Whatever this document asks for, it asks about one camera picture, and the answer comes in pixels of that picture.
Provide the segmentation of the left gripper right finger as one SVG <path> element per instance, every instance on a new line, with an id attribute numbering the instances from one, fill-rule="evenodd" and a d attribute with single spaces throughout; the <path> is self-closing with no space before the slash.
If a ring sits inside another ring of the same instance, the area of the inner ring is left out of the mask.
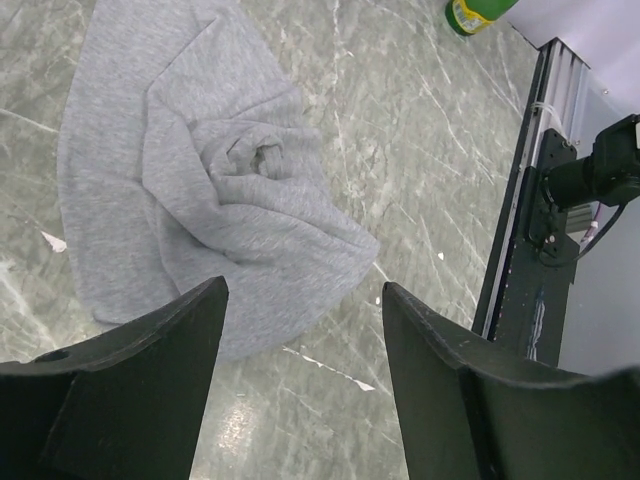
<path id="1" fill-rule="evenodd" d="M 413 479 L 635 479 L 639 371 L 584 376 L 514 355 L 401 285 L 382 317 Z"/>

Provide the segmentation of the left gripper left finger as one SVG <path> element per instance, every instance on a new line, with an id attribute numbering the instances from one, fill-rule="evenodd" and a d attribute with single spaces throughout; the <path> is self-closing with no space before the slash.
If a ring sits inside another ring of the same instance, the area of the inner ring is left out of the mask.
<path id="1" fill-rule="evenodd" d="M 188 478 L 228 296 L 212 278 L 89 340 L 3 363 L 2 477 Z"/>

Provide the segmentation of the grey garment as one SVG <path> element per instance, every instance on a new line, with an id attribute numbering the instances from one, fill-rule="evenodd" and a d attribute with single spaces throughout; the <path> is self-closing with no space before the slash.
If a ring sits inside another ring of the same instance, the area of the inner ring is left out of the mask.
<path id="1" fill-rule="evenodd" d="M 57 154 L 76 292 L 124 324 L 223 277 L 220 361 L 280 346 L 364 279 L 301 96 L 234 1 L 99 1 Z"/>

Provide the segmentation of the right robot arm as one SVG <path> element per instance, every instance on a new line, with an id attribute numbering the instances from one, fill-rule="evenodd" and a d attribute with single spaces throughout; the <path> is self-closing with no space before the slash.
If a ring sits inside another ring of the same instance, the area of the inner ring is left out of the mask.
<path id="1" fill-rule="evenodd" d="M 639 196 L 639 116 L 631 114 L 601 131 L 592 153 L 556 166 L 543 177 L 546 200 L 561 210 L 591 202 L 608 207 Z"/>

